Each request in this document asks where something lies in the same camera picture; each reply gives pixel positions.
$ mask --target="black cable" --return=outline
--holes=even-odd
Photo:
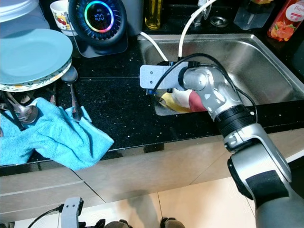
[[[241,89],[237,88],[237,91],[239,93],[241,93],[242,95],[244,95],[245,97],[247,97],[247,99],[252,103],[252,105],[254,106],[255,108],[255,112],[256,112],[256,122],[257,122],[257,106],[256,106],[256,103],[255,101],[248,95],[246,94],[244,91],[242,91]]]
[[[57,228],[59,228],[59,219],[60,219],[60,213],[58,213]]]
[[[41,219],[43,216],[46,216],[47,214],[49,213],[52,213],[54,211],[58,211],[59,210],[59,207],[57,208],[54,208],[54,209],[51,209],[51,210],[48,210],[47,212],[44,212],[43,214],[39,215],[29,226],[28,228],[31,228],[35,222],[37,222],[39,219]]]
[[[257,118],[257,106],[256,106],[256,103],[254,102],[254,100],[248,95],[246,94],[244,91],[242,91],[241,89],[237,88],[233,81],[231,80],[231,78],[229,77],[226,69],[223,67],[223,65],[221,65],[221,63],[215,59],[214,57],[208,55],[208,54],[205,54],[205,53],[195,53],[195,54],[192,54],[192,55],[189,55],[189,56],[186,56],[185,58],[179,60],[178,62],[176,62],[172,67],[170,67],[162,76],[161,78],[158,80],[158,82],[156,83],[154,89],[152,90],[153,93],[156,92],[157,88],[159,87],[159,85],[162,83],[162,81],[164,80],[164,78],[172,71],[174,70],[179,64],[191,59],[191,58],[194,58],[194,57],[205,57],[209,60],[211,60],[212,62],[214,62],[219,70],[222,72],[223,76],[225,77],[225,79],[228,81],[228,83],[231,85],[231,87],[233,88],[233,90],[237,93],[238,97],[241,99],[241,97],[239,96],[239,93],[241,93],[242,95],[244,95],[245,97],[248,98],[248,100],[252,103],[252,105],[254,106],[255,108],[255,112],[256,112],[256,122],[258,121],[258,118]]]
[[[181,59],[180,61],[176,62],[172,67],[170,67],[162,76],[161,78],[158,80],[158,82],[156,83],[154,89],[152,90],[152,92],[156,92],[157,88],[159,87],[159,85],[162,83],[162,81],[164,80],[164,78],[172,71],[174,70],[179,64],[191,59],[191,58],[195,58],[195,57],[205,57],[209,60],[211,60],[212,62],[214,62],[216,65],[218,65],[218,67],[220,68],[220,70],[223,71],[223,75],[226,78],[226,80],[229,82],[229,84],[232,86],[233,90],[237,92],[237,89],[235,87],[235,85],[233,84],[231,78],[229,77],[228,73],[226,72],[225,68],[221,65],[221,63],[219,61],[217,61],[214,57],[208,55],[208,54],[204,54],[204,53],[195,53],[189,56],[186,56],[185,58]]]

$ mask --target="blue towel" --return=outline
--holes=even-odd
[[[34,150],[68,168],[79,170],[95,165],[114,143],[95,128],[84,107],[79,122],[72,118],[73,108],[65,111],[43,98],[37,98],[39,118],[20,131],[1,116],[0,165],[24,164]]]

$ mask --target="stack of plates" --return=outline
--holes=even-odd
[[[0,40],[0,90],[23,92],[59,79],[71,66],[73,46],[64,34],[33,29]]]

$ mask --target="sink basin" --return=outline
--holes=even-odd
[[[152,38],[170,61],[177,61],[180,35],[154,35]],[[156,65],[163,61],[149,41],[139,38],[139,42],[145,64]],[[235,85],[258,105],[304,99],[302,82],[254,35],[187,35],[183,55],[199,52],[216,58]],[[202,57],[194,60],[211,63]],[[241,98],[245,105],[251,105],[247,98]],[[158,115],[178,114],[154,103]]]

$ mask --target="spoon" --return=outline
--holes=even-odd
[[[20,105],[11,93],[7,92],[9,102],[13,105],[14,111],[17,113],[18,119],[23,124],[33,123],[38,116],[38,108],[34,105],[22,106]]]
[[[74,120],[79,121],[82,116],[81,109],[79,107],[79,104],[76,99],[76,95],[74,92],[73,83],[77,81],[78,79],[78,73],[75,69],[75,67],[71,66],[69,70],[61,77],[61,80],[68,84],[71,88],[71,95],[72,95],[72,106],[74,107],[72,115]]]

